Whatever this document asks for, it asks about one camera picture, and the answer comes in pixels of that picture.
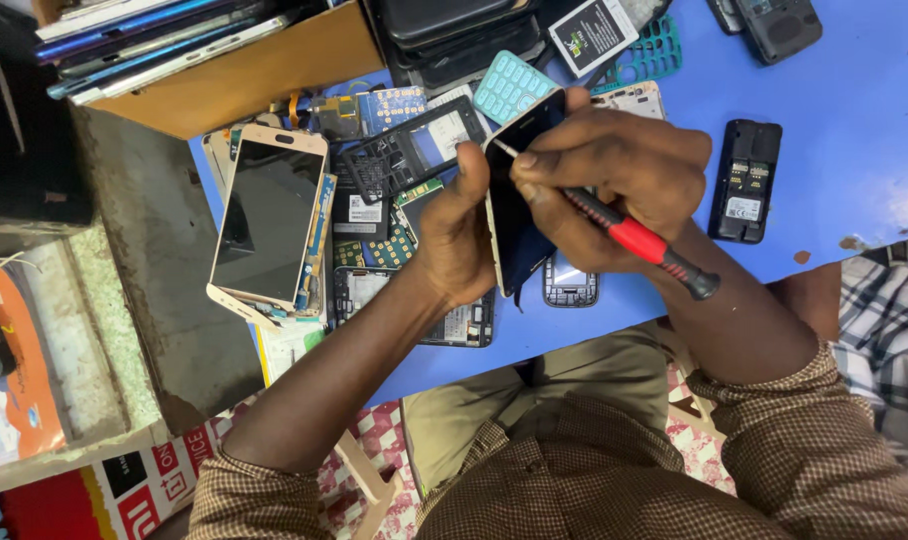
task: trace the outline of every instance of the table surface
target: table surface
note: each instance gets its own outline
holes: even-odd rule
[[[754,246],[721,242],[764,283],[908,238],[908,1],[821,2],[817,10],[820,41],[769,67],[754,60],[740,36],[724,34],[706,2],[677,2],[668,11],[680,35],[683,67],[657,81],[664,108],[673,124],[703,130],[715,142],[706,195],[694,214],[701,227],[711,212],[727,122],[747,118],[783,126],[764,240]],[[573,83],[556,63],[548,75]],[[224,207],[200,138],[190,144],[220,228]],[[794,260],[800,251],[810,254],[805,264]],[[498,294],[488,347],[417,346],[368,405],[665,313],[639,275],[601,276],[598,302],[580,309],[549,307],[541,284],[538,271],[522,290],[523,313]]]

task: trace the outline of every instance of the brown box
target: brown box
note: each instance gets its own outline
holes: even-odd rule
[[[53,22],[60,0],[32,0]],[[191,139],[267,110],[296,89],[340,83],[384,68],[356,0],[144,88],[90,104],[166,134]]]

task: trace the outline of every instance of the red screwdriver handle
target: red screwdriver handle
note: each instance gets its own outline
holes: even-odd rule
[[[679,281],[694,300],[710,298],[721,286],[720,276],[704,272],[677,254],[663,238],[635,218],[621,215],[579,187],[565,187],[561,192],[594,223],[606,229],[612,239]]]

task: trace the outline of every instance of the teal keypad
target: teal keypad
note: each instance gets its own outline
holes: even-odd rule
[[[474,93],[474,107],[504,124],[557,87],[554,80],[510,51],[501,51],[487,68]]]

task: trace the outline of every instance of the white wire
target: white wire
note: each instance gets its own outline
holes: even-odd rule
[[[29,264],[30,266],[33,266],[34,268],[36,268],[38,272],[41,272],[40,266],[38,266],[37,264],[34,264],[33,262],[30,262],[29,260],[23,260],[23,259],[18,258],[22,255],[24,255],[24,251],[17,251],[15,254],[13,254],[11,256],[0,256],[0,261],[2,261],[0,263],[0,269],[7,266],[7,264],[10,263],[11,261],[14,261],[15,263]]]

